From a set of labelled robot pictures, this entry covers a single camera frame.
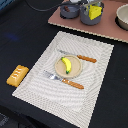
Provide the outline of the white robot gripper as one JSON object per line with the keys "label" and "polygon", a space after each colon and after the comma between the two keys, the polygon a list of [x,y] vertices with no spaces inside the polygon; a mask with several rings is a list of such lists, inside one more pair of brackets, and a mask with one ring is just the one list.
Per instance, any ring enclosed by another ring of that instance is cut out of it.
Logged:
{"label": "white robot gripper", "polygon": [[[99,0],[69,0],[71,3],[79,3],[79,4],[94,4],[97,3]],[[84,14],[89,15],[90,5],[84,5]]]}

